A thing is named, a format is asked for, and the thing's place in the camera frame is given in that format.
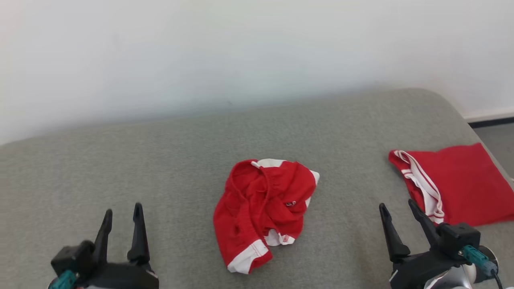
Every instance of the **gray fabric surface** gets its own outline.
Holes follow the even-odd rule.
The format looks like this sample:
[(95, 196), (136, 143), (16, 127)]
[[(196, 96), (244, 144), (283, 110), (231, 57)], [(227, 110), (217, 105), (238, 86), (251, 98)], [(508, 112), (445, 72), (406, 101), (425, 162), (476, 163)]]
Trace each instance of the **gray fabric surface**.
[(474, 129), (507, 174), (514, 178), (514, 123)]
[[(408, 89), (7, 144), (0, 149), (2, 288), (45, 288), (51, 258), (63, 245), (94, 240), (107, 208), (114, 211), (108, 259), (124, 261), (135, 202), (143, 204), (161, 288), (388, 288), (379, 203), (412, 253), (428, 249), (388, 152), (477, 141), (448, 102)], [(302, 235), (272, 248), (274, 258), (245, 276), (225, 268), (212, 215), (231, 167), (248, 158), (296, 160), (321, 179)], [(514, 272), (514, 224), (479, 230), (502, 272)], [(514, 284), (513, 275), (501, 278)]]

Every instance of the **white stripe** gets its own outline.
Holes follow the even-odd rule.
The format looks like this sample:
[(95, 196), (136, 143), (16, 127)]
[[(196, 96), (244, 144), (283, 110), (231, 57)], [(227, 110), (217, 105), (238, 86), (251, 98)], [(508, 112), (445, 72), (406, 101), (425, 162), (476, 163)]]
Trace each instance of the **white stripe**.
[(426, 174), (423, 168), (419, 165), (417, 160), (405, 151), (395, 151), (401, 160), (411, 165), (411, 172), (402, 170), (405, 178), (411, 179), (412, 182), (421, 190), (423, 194), (423, 201), (425, 203), (425, 214), (438, 224), (444, 221), (445, 213), (443, 212), (443, 201), (441, 194), (432, 181)]
[(396, 276), (396, 273), (398, 273), (398, 270), (396, 270), (396, 271), (391, 275), (391, 277), (389, 278), (389, 282), (391, 282), (391, 280), (393, 280), (394, 276)]
[(228, 271), (234, 273), (239, 272), (248, 274), (252, 266), (252, 262), (268, 253), (269, 249), (264, 245), (261, 239), (258, 239), (246, 247), (241, 253), (239, 253), (231, 262), (228, 264)]
[(295, 238), (282, 235), (277, 233), (275, 229), (270, 229), (267, 236), (264, 236), (264, 241), (268, 246), (278, 246), (278, 245), (289, 245), (295, 242)]
[(309, 204), (310, 204), (310, 198), (311, 197), (309, 197), (308, 199), (305, 200), (305, 205), (307, 206), (307, 208), (309, 207)]
[(256, 168), (271, 168), (271, 167), (277, 167), (279, 168), (282, 163), (285, 162), (283, 159), (274, 159), (274, 158), (264, 158), (259, 161), (252, 161), (252, 165)]
[(319, 179), (320, 179), (320, 173), (315, 172), (315, 171), (311, 171), (311, 170), (309, 170), (309, 171), (311, 172), (311, 174), (313, 174), (313, 176), (314, 176), (314, 181), (316, 182), (316, 186), (317, 186), (317, 185), (318, 185), (318, 181), (319, 181)]

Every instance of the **cable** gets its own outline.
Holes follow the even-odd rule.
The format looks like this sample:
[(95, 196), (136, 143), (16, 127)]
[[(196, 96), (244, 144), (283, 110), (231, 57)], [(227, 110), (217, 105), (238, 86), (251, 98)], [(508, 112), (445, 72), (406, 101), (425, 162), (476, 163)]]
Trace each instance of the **cable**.
[(496, 271), (493, 269), (491, 270), (491, 274), (496, 280), (496, 284), (498, 284), (498, 289), (503, 289), (502, 282), (500, 281), (500, 277), (498, 277), (498, 274), (496, 274)]

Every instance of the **folded red cloth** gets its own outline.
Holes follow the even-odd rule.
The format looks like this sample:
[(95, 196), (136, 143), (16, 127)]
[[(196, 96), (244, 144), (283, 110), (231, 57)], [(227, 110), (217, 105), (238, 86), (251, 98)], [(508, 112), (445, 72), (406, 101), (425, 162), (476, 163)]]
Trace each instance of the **folded red cloth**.
[(438, 152), (394, 150), (389, 161), (435, 223), (480, 226), (514, 220), (514, 192), (481, 143)]
[(268, 246), (292, 244), (303, 228), (319, 174), (298, 162), (237, 163), (214, 211), (214, 231), (227, 269), (251, 273), (268, 262)]

